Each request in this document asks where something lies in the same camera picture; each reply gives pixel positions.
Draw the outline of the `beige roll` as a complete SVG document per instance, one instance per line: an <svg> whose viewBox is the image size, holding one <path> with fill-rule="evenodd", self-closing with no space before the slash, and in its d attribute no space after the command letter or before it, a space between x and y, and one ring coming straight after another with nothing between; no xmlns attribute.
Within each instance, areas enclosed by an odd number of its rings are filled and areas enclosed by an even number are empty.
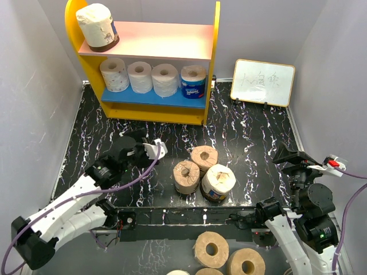
<svg viewBox="0 0 367 275"><path fill-rule="evenodd" d="M236 177L233 171L223 166L215 164L212 166L201 180L201 191L205 198L210 201L223 201L236 184Z"/></svg>

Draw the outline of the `white toilet paper roll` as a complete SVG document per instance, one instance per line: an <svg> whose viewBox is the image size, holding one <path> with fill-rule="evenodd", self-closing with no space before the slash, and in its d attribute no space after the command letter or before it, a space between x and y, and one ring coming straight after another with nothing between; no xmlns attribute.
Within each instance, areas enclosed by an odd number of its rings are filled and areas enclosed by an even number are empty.
<svg viewBox="0 0 367 275"><path fill-rule="evenodd" d="M171 64L159 64L151 71L154 92L160 97L170 97L177 92L179 75Z"/></svg>

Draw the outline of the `blue toilet paper roll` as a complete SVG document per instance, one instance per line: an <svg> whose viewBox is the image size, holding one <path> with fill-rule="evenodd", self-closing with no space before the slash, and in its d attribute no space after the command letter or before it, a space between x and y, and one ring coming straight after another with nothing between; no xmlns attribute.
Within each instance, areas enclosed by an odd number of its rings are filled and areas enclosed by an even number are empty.
<svg viewBox="0 0 367 275"><path fill-rule="evenodd" d="M200 99L204 96L206 69L201 65L184 66L181 69L181 92L187 99Z"/></svg>

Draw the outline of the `cream roll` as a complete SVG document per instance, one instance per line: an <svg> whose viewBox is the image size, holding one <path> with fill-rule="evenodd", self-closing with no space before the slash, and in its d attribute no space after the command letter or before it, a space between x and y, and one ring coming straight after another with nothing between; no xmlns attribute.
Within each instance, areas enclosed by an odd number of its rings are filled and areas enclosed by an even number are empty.
<svg viewBox="0 0 367 275"><path fill-rule="evenodd" d="M103 4L93 3L79 9L76 19L92 51L105 52L119 42L112 14Z"/></svg>

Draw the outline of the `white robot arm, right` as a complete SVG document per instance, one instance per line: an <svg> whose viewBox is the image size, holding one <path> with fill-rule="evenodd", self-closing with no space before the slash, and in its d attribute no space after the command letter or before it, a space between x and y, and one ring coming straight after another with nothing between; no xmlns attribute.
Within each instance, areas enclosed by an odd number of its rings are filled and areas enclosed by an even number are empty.
<svg viewBox="0 0 367 275"><path fill-rule="evenodd" d="M290 177L290 209L299 217L290 226L286 211L274 197L257 203L256 222L270 229L293 274L338 274L337 228L329 214L335 210L332 191L315 179L340 177L346 171L341 158L330 155L322 163L303 151L280 143L273 163L289 163L282 171Z"/></svg>

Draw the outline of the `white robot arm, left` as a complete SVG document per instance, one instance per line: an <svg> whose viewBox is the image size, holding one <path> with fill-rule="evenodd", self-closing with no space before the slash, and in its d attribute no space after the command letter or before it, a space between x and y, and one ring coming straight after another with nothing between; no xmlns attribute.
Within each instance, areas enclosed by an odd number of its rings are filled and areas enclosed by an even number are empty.
<svg viewBox="0 0 367 275"><path fill-rule="evenodd" d="M146 135L143 128L125 133L57 199L26 219L16 218L9 248L31 270L37 270L79 235L98 227L115 227L118 210L100 196L138 183L167 153L164 142L148 143Z"/></svg>

